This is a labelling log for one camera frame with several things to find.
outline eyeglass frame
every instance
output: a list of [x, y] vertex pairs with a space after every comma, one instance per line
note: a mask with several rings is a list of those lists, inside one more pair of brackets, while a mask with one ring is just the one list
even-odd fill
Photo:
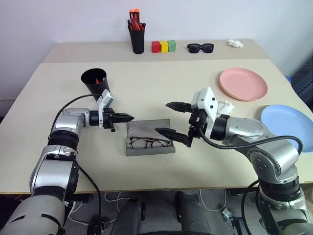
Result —
[[[199, 46], [199, 50], [198, 50], [197, 52], [190, 52], [189, 47], [190, 47], [191, 45], [197, 45], [197, 46]], [[190, 44], [187, 45], [187, 48], [188, 48], [189, 53], [196, 54], [196, 53], [198, 53], [200, 50], [203, 51], [203, 46], [204, 46], [204, 45], [210, 45], [210, 46], [212, 46], [212, 51], [209, 52], [209, 53], [212, 53], [212, 52], [213, 52], [213, 50], [214, 50], [214, 44], [212, 44], [212, 43], [204, 43], [204, 44], [202, 44], [202, 45], [200, 45], [200, 44], [198, 44], [198, 43], [190, 43]]]
[[[146, 147], [144, 149], [147, 149], [148, 147], [148, 143], [151, 143], [151, 148], [153, 148], [153, 143], [154, 142], [158, 142], [160, 143], [163, 147], [168, 147], [168, 145], [170, 144], [170, 141], [168, 140], [163, 140], [163, 139], [158, 139], [158, 138], [152, 138], [152, 137], [130, 137], [129, 138], [131, 142], [129, 142], [129, 144], [132, 146], [133, 149], [135, 149], [133, 147], [133, 143], [136, 142], [137, 140], [145, 140], [146, 141]], [[165, 146], [164, 144], [162, 144], [160, 141], [164, 141], [167, 143], [167, 146]]]

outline pen holder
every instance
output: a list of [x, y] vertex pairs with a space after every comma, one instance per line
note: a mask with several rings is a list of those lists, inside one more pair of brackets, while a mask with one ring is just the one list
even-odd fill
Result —
[[135, 54], [141, 54], [145, 51], [145, 29], [141, 31], [134, 31], [128, 27], [129, 34], [131, 36], [133, 52]]
[[87, 70], [82, 75], [82, 82], [87, 86], [91, 94], [102, 94], [104, 89], [109, 89], [107, 73], [102, 69]]

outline green block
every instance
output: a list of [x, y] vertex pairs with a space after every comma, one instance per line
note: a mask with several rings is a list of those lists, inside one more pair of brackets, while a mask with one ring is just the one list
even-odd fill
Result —
[[169, 41], [167, 41], [167, 43], [168, 43], [168, 51], [169, 52], [173, 52], [173, 51], [176, 50], [176, 42], [175, 42], [175, 40], [169, 40]]

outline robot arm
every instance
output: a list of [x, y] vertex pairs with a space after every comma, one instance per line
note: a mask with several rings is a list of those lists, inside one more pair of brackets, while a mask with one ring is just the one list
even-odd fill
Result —
[[[304, 224], [311, 224], [311, 219], [295, 166], [302, 149], [299, 139], [284, 137], [298, 141], [297, 151], [286, 139], [275, 137], [259, 120], [226, 115], [216, 118], [218, 103], [210, 88], [195, 93], [191, 104], [172, 102], [166, 106], [175, 111], [190, 112], [190, 128], [188, 135], [156, 128], [160, 134], [187, 147], [191, 146], [193, 138], [203, 138], [213, 147], [235, 149], [249, 159], [259, 177], [259, 208], [270, 234], [284, 234], [289, 230], [288, 225], [303, 226], [303, 232], [306, 231], [304, 227], [307, 225]], [[209, 139], [222, 141], [224, 145]]]
[[31, 196], [15, 209], [1, 235], [65, 234], [64, 200], [70, 199], [76, 190], [77, 145], [83, 128], [99, 126], [114, 132], [114, 123], [133, 119], [128, 114], [116, 114], [109, 108], [112, 101], [111, 94], [104, 90], [97, 101], [97, 111], [80, 108], [62, 111], [31, 174]]

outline white wall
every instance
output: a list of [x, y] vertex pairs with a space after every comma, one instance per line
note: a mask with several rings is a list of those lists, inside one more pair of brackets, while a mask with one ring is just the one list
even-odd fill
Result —
[[148, 41], [252, 38], [288, 75], [313, 51], [313, 0], [1, 0], [0, 100], [17, 97], [55, 42], [129, 40], [135, 7]]

